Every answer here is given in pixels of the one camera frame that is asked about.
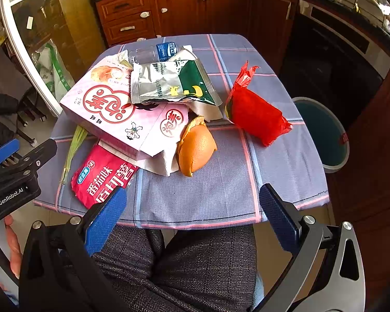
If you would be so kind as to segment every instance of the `bucket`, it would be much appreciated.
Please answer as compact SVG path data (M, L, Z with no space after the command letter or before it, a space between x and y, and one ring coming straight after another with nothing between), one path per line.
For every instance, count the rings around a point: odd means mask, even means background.
M306 123L325 173L340 170L348 161L350 146L339 119L313 99L295 97L292 101Z

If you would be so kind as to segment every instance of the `person's hand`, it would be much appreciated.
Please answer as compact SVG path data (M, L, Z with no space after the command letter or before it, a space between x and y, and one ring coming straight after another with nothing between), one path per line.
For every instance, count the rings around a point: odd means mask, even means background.
M4 224L6 226L6 239L10 248L10 269L19 279L20 267L22 265L22 253L20 252L20 245L17 239L17 235L10 227L13 224L13 217L8 215L4 218Z

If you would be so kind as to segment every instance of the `blue tablecloth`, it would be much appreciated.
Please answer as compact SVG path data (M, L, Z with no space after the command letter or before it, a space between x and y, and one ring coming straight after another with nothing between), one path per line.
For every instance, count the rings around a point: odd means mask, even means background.
M186 35L117 45L96 62L124 49L144 48L173 41L192 45L210 79L225 101L241 66L259 66L249 89L283 112L293 129L265 148L227 121L208 124L218 151L192 178L180 172L164 177L140 169L128 186L128 204L120 224L141 228L215 228L265 221L258 191L271 183L283 200L298 209L329 201L327 182L312 138L286 89L254 47L239 35ZM42 194L35 204L69 214L84 214L70 184L59 185L76 125L63 113L52 132L58 151L38 173ZM96 142L88 137L72 161L69 173L79 168Z

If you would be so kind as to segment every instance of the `screw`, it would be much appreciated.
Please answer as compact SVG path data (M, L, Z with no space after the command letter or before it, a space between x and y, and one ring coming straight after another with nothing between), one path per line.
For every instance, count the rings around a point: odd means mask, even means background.
M347 230L352 229L352 224L350 222L344 222L342 223L342 226L344 226L344 228L346 228Z
M312 216L304 216L303 220L308 223L308 224L314 224L315 223L315 218Z
M72 225L78 225L80 222L81 222L81 217L80 216L73 216L69 222L72 224Z
M39 229L41 226L42 226L42 222L39 220L37 220L32 224L32 228L34 228L35 230Z

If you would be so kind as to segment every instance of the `bottle label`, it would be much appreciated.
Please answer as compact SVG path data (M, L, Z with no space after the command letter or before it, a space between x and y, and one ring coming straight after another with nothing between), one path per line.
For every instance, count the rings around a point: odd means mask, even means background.
M165 62L172 56L176 55L177 49L174 42L159 43L156 45L158 49L159 61Z

